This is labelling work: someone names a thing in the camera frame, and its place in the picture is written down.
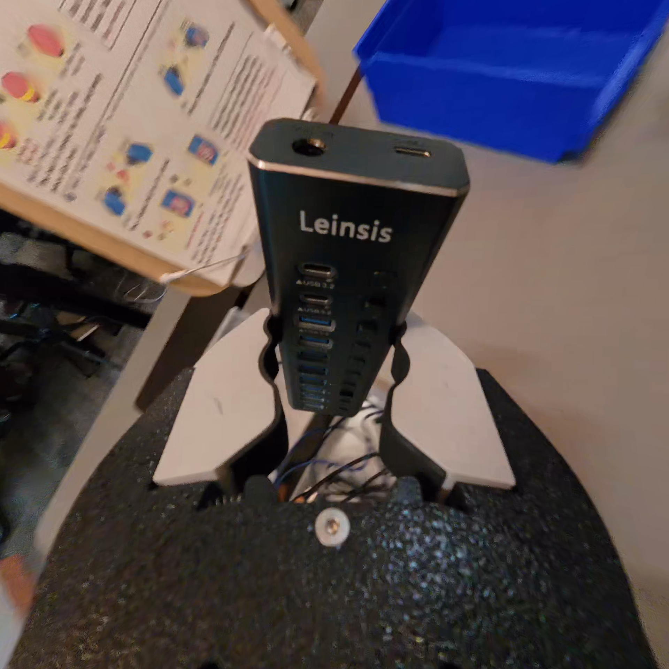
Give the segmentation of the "grey desk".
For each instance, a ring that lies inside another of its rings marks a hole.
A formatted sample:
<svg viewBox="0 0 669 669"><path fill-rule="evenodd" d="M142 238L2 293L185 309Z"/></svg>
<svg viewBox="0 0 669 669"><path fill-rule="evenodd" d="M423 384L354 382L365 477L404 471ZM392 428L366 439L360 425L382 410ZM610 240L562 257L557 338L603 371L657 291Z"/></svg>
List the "grey desk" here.
<svg viewBox="0 0 669 669"><path fill-rule="evenodd" d="M668 29L581 163L461 145L472 183L414 304L523 408L668 634Z"/></svg>

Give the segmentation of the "black office chair base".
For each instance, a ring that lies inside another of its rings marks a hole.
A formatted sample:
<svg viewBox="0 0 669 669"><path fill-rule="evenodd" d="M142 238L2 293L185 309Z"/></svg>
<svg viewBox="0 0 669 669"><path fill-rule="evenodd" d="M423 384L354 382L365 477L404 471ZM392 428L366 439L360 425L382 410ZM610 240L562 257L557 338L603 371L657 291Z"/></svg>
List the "black office chair base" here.
<svg viewBox="0 0 669 669"><path fill-rule="evenodd" d="M79 362L96 369L120 372L119 363L92 338L98 330L117 336L124 328L145 330L152 315L139 308L112 303L118 316L106 313L70 313L53 306L1 295L1 366L55 351L84 374Z"/></svg>

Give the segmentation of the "blue plastic bin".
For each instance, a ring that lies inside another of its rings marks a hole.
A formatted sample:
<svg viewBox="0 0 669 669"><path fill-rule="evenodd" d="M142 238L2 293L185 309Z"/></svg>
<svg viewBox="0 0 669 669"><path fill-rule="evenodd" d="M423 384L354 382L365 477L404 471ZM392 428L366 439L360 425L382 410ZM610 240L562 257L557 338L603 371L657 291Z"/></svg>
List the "blue plastic bin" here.
<svg viewBox="0 0 669 669"><path fill-rule="evenodd" d="M667 21L667 1L386 1L354 53L381 121L559 163Z"/></svg>

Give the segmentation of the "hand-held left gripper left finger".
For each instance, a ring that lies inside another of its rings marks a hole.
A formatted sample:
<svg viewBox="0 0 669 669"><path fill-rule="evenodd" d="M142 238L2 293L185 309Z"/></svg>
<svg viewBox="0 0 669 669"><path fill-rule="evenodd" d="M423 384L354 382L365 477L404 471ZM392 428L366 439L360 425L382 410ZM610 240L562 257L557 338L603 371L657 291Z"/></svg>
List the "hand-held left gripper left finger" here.
<svg viewBox="0 0 669 669"><path fill-rule="evenodd" d="M289 433L276 378L280 330L262 308L213 345L193 368L153 474L158 486L218 482L243 492L288 454Z"/></svg>

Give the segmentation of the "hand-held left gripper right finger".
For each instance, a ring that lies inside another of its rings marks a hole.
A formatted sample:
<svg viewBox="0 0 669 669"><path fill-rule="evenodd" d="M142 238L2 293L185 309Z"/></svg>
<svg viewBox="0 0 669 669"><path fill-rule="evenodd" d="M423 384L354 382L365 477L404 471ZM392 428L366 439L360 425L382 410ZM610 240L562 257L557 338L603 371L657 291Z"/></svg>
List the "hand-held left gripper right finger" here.
<svg viewBox="0 0 669 669"><path fill-rule="evenodd" d="M379 455L428 502L456 484L512 490L516 479L478 373L440 330L409 313L379 373Z"/></svg>

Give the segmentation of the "black USB hub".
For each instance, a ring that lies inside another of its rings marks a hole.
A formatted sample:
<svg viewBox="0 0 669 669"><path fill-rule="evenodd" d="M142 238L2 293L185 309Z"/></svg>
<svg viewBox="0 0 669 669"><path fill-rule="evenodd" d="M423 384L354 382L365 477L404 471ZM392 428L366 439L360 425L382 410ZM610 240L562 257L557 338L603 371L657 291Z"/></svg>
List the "black USB hub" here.
<svg viewBox="0 0 669 669"><path fill-rule="evenodd" d="M278 118L249 146L290 405L363 405L470 190L443 139Z"/></svg>

